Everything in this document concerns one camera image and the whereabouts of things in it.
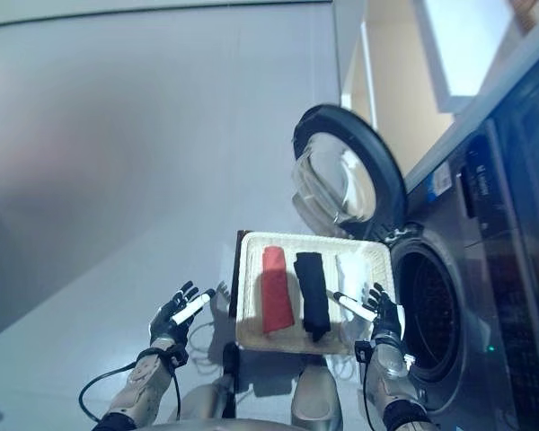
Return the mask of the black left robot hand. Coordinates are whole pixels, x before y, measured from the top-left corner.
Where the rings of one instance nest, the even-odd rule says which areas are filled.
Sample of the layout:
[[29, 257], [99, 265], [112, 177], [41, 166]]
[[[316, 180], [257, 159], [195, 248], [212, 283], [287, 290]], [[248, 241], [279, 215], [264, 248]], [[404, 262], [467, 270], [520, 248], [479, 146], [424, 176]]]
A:
[[157, 339], [172, 339], [176, 345], [185, 346], [190, 325], [215, 295], [214, 289], [200, 292], [192, 281], [186, 282], [158, 309], [150, 322], [150, 343]]

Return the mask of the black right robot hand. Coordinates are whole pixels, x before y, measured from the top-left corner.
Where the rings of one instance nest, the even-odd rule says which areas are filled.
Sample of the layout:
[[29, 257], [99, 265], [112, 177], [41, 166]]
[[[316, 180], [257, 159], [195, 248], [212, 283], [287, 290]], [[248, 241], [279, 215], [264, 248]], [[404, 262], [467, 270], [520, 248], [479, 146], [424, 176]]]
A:
[[349, 312], [353, 319], [369, 325], [371, 339], [390, 338], [398, 344], [402, 343], [402, 325], [405, 322], [403, 307], [395, 303], [379, 283], [374, 283], [367, 290], [364, 303], [360, 303], [341, 291], [334, 292], [332, 299], [344, 311]]

